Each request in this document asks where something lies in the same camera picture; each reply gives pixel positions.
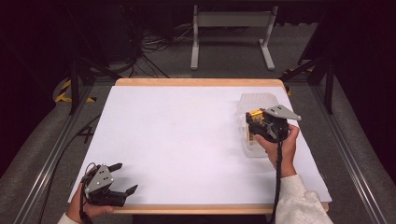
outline white stand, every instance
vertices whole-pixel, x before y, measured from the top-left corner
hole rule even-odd
[[[277,7],[272,11],[260,12],[198,12],[198,6],[194,6],[193,30],[194,40],[192,44],[191,70],[198,69],[199,39],[198,27],[216,26],[264,26],[266,28],[264,39],[259,40],[262,48],[262,55],[269,70],[274,70],[275,66],[268,50],[268,41],[276,18]]]

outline black metal stand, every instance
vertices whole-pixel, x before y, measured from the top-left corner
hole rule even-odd
[[[332,84],[333,84],[333,68],[332,60],[330,58],[318,58],[305,63],[296,69],[288,72],[283,77],[280,78],[283,82],[296,77],[308,68],[314,67],[311,74],[307,78],[309,85],[317,86],[320,81],[326,76],[326,89],[324,96],[324,104],[326,105],[327,111],[332,114]]]
[[[110,71],[106,67],[99,63],[95,63],[87,58],[76,57],[71,65],[71,86],[72,86],[72,108],[70,110],[70,115],[73,115],[78,107],[79,101],[79,91],[78,91],[78,78],[81,78],[84,86],[93,85],[95,82],[95,76],[93,75],[90,68],[93,67],[96,70],[102,72],[108,77],[112,77],[114,80],[121,78],[118,74]]]

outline transparent plastic container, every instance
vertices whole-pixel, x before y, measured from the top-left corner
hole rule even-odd
[[[236,115],[239,118],[244,152],[248,157],[267,157],[267,154],[257,141],[248,140],[246,113],[255,109],[266,109],[276,105],[279,105],[276,97],[268,92],[244,93],[241,95],[241,99],[236,108]]]

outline aluminum rail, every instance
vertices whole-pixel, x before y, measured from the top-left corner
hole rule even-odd
[[[356,190],[358,191],[359,195],[361,196],[361,200],[366,207],[366,210],[372,220],[373,223],[378,224],[387,224],[388,222],[385,220],[384,215],[381,212],[377,202],[375,201],[373,193],[370,191],[370,188],[367,184],[366,179],[364,178],[361,169],[359,168],[353,154],[347,144],[346,139],[342,135],[342,132],[337,124],[333,115],[329,115],[327,112],[325,104],[323,104],[323,93],[318,86],[311,86],[310,87],[312,92],[315,95],[315,98],[320,106],[321,112],[325,115],[326,120],[329,126],[332,129],[332,133],[337,141],[339,146],[338,151],[346,165],[346,168],[349,171],[349,174],[352,178],[353,183],[355,184]]]
[[[56,162],[57,160],[59,160],[59,158],[62,155],[62,151],[65,147],[67,137],[69,136],[70,131],[72,130],[73,125],[76,122],[76,119],[78,118],[78,115],[82,107],[84,106],[85,103],[84,100],[89,97],[91,90],[92,90],[91,86],[85,86],[82,88],[80,94],[80,104],[76,108],[75,113],[67,118],[64,127],[57,141],[55,142],[55,145],[52,148],[52,151],[50,152],[42,170],[37,176],[37,179],[35,180],[35,183],[33,184],[32,189],[29,192],[29,195],[26,197],[26,200],[23,206],[21,207],[20,212],[15,218],[14,224],[23,224],[29,221],[30,216],[32,215],[32,212],[35,210],[35,207],[37,206],[37,203],[44,189],[49,183],[50,177],[54,172]]]

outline white sleeve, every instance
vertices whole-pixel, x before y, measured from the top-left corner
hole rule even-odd
[[[70,219],[66,213],[64,213],[61,217],[61,219],[59,219],[58,224],[78,224],[78,222],[73,221],[72,219]]]
[[[276,224],[331,224],[315,191],[306,190],[300,175],[284,177],[280,182]]]

